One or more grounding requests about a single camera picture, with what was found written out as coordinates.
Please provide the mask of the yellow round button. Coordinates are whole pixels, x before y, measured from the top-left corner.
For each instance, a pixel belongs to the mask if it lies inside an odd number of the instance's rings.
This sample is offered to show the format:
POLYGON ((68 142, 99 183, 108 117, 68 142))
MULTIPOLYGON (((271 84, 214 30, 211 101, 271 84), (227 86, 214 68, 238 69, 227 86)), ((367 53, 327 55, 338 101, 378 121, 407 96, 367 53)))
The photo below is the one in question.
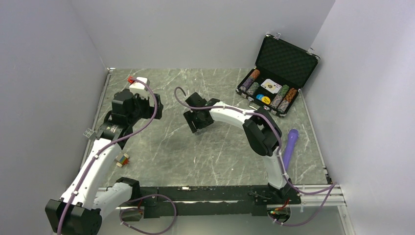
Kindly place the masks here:
POLYGON ((271 103, 271 100, 267 96, 262 97, 261 101, 267 105, 271 103))

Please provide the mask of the black aluminium poker case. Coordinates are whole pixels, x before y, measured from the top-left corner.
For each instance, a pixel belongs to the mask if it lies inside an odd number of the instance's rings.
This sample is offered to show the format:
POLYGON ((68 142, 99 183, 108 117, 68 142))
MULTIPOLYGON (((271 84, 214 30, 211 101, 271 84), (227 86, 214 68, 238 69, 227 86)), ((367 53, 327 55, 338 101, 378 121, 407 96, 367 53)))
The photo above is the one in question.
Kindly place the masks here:
POLYGON ((282 118, 288 113, 319 61, 320 57, 314 54, 312 48, 304 50, 280 39, 278 36, 267 34, 262 41, 254 68, 251 69, 245 78, 237 85, 235 91, 238 95, 248 101, 263 107, 273 115, 282 118), (259 83, 260 87, 256 90, 254 95, 248 95, 246 92, 240 91, 239 87, 255 69, 260 71, 260 75, 254 82, 259 83), (273 109, 270 107, 270 104, 267 105, 261 100, 256 99, 258 94, 262 94, 267 96, 272 102, 276 96, 276 94, 272 94, 261 87, 261 83, 265 79, 271 79, 281 86, 288 85, 290 89, 294 88, 297 90, 296 96, 292 102, 289 103, 289 106, 284 113, 280 113, 277 110, 278 107, 273 109))

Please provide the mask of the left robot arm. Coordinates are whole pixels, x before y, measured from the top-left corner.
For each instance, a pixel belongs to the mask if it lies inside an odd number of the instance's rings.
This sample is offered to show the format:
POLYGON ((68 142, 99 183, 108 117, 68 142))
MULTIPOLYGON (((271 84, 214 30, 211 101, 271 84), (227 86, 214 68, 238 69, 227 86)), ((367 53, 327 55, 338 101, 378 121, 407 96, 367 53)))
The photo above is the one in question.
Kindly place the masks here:
POLYGON ((96 235, 103 220, 124 202, 140 201, 139 181, 122 177, 108 191, 97 195, 104 176, 121 154, 140 119, 161 119, 163 104, 158 94, 124 89, 112 99, 112 109, 99 126, 92 150, 75 180, 60 199, 50 199, 45 212, 58 235, 96 235))

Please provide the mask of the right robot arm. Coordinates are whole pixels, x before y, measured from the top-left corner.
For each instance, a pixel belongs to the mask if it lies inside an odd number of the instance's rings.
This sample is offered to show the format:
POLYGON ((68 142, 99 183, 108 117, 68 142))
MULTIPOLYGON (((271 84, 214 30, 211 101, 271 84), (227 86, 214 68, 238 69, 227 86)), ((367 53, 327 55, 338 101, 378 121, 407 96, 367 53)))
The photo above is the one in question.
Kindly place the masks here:
POLYGON ((198 93, 193 93, 180 103, 190 109, 184 113, 184 117, 193 133, 215 121, 242 129, 251 149, 263 159, 270 198, 280 204, 289 197, 289 176, 281 152, 282 132, 265 109, 241 109, 215 98, 207 101, 198 93))

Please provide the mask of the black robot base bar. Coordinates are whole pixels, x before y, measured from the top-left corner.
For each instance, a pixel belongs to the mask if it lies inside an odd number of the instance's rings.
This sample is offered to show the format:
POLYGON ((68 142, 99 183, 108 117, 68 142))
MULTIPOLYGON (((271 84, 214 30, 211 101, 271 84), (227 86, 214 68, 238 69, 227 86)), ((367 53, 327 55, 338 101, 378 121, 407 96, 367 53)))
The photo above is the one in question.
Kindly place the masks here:
POLYGON ((250 214, 266 216, 280 206, 299 205, 301 198, 294 189, 281 192, 268 185, 141 187, 136 202, 124 202, 122 208, 143 208, 144 218, 162 216, 197 216, 250 214))

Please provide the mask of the colourful wooden toy block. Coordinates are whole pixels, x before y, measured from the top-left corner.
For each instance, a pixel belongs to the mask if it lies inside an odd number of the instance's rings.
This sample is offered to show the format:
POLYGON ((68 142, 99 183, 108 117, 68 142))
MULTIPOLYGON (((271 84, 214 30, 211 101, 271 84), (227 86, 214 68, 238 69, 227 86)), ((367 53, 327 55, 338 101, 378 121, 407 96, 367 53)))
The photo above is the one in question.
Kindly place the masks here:
POLYGON ((121 153, 115 158, 116 166, 123 167, 129 163, 129 155, 126 153, 121 153))

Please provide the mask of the grey lego brick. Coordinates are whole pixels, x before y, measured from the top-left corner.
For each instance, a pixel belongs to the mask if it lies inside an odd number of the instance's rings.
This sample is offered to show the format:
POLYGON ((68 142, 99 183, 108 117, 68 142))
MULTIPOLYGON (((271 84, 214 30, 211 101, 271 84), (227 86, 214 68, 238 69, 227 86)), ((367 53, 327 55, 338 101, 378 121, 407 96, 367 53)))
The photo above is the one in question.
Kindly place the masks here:
POLYGON ((97 133, 93 130, 88 128, 84 133, 83 136, 85 136, 86 138, 88 138, 89 140, 93 140, 96 138, 97 133))

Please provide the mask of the purple orange chip row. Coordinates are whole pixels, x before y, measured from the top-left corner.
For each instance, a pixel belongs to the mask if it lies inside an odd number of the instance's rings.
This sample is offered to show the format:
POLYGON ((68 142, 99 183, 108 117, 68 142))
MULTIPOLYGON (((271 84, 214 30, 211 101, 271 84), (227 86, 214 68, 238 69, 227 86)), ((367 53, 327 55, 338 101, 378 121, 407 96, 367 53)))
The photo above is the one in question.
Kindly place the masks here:
POLYGON ((239 90, 246 92, 259 75, 260 71, 258 69, 253 70, 244 83, 239 87, 239 90))

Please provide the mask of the ace of spades card deck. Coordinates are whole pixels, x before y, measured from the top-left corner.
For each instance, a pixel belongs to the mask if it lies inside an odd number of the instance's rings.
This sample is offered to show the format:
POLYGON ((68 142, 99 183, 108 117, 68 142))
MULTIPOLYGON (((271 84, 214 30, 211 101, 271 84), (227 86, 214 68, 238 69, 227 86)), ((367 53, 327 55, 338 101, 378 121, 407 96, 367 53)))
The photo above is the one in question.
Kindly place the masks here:
POLYGON ((278 83, 276 83, 275 81, 271 80, 271 79, 265 79, 262 83, 261 83, 261 87, 264 88, 265 90, 267 90, 268 92, 272 93, 272 94, 277 94, 280 89, 282 88, 282 86, 278 83))

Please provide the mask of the green purple chip row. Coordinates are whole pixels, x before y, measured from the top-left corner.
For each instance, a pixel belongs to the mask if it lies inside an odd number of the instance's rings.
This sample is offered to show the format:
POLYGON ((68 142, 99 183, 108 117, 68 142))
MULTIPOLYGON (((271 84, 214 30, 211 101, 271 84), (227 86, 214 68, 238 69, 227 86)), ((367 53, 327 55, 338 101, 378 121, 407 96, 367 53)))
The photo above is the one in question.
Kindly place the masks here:
POLYGON ((281 101, 283 100, 283 98, 286 96, 289 89, 290 87, 288 85, 283 85, 281 89, 278 91, 278 93, 276 94, 273 101, 271 102, 270 107, 273 109, 276 109, 281 103, 281 101))

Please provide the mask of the orange black chip row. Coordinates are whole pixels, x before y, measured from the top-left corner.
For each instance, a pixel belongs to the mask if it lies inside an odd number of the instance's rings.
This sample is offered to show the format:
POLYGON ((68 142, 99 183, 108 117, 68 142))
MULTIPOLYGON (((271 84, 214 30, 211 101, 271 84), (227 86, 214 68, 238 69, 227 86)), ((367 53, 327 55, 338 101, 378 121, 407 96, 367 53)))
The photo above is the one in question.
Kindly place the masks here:
POLYGON ((296 94, 297 94, 297 90, 296 90, 296 89, 294 89, 294 88, 291 88, 291 89, 287 92, 287 94, 286 94, 286 96, 285 96, 284 100, 285 100, 285 101, 288 101, 288 102, 290 103, 290 102, 292 102, 292 100, 294 99, 294 97, 296 96, 296 94))

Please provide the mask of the purple cylinder tool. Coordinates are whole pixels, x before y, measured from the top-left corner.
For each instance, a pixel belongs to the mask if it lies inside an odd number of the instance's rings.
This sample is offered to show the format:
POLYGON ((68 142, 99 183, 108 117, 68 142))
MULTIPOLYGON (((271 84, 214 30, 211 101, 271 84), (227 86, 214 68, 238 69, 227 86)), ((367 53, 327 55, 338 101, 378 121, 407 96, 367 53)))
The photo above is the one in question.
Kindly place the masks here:
POLYGON ((299 132, 297 129, 291 129, 288 132, 287 144, 286 144, 285 151, 284 151, 283 158, 282 158, 283 165, 286 171, 288 171, 290 160, 292 158, 298 138, 299 138, 299 132))

